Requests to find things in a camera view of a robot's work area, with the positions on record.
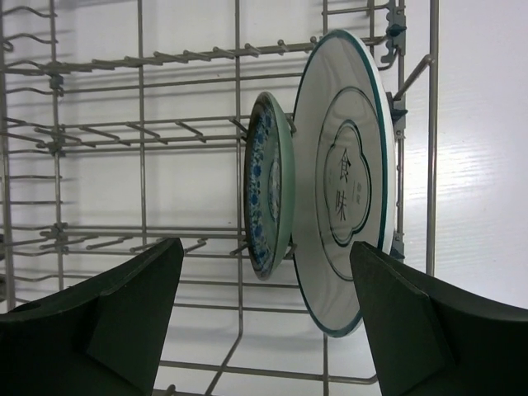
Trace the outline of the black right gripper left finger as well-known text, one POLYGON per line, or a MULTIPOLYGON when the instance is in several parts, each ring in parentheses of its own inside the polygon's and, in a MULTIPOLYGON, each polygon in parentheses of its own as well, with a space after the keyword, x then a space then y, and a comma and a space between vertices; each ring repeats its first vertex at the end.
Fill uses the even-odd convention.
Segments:
POLYGON ((150 395, 184 249, 127 262, 1 316, 3 395, 150 395))

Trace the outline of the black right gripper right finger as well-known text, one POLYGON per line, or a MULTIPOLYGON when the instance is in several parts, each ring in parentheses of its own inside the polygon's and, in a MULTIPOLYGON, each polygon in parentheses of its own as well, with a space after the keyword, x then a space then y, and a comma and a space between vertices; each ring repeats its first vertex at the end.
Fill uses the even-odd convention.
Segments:
POLYGON ((383 395, 525 395, 526 309, 355 242, 351 271, 383 395))

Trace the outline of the white plate teal rim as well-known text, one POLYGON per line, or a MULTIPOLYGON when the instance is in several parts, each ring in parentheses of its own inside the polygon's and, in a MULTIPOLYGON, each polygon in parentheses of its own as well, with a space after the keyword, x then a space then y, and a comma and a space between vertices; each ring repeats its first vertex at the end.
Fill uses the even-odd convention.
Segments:
POLYGON ((350 252, 389 252, 397 171, 389 101, 370 51, 334 30, 315 46, 295 98, 294 264, 317 327, 345 337, 361 322, 350 252))

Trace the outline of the blue floral green plate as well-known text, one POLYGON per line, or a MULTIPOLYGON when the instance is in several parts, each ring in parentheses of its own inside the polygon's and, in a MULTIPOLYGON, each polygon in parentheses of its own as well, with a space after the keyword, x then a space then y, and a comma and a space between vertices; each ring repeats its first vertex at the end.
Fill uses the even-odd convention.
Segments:
POLYGON ((252 269, 265 281, 286 255, 295 208, 291 128, 270 92, 261 92, 252 108, 244 154, 243 208, 252 269))

